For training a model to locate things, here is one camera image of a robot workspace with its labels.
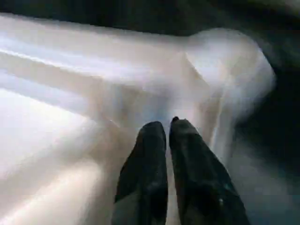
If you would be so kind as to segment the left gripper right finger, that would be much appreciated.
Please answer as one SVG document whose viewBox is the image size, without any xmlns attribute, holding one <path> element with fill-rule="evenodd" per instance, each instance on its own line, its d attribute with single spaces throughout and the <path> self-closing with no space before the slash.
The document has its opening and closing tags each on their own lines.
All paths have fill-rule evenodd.
<svg viewBox="0 0 300 225">
<path fill-rule="evenodd" d="M 187 119 L 172 119 L 169 146 L 181 224 L 249 224 L 226 168 Z"/>
</svg>

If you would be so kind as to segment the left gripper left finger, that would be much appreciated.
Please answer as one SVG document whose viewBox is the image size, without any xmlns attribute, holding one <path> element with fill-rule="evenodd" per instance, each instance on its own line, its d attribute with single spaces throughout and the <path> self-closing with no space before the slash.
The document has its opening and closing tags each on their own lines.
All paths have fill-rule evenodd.
<svg viewBox="0 0 300 225">
<path fill-rule="evenodd" d="M 159 121 L 145 124 L 121 171 L 114 200 L 113 225 L 164 225 L 168 183 L 166 135 Z"/>
</svg>

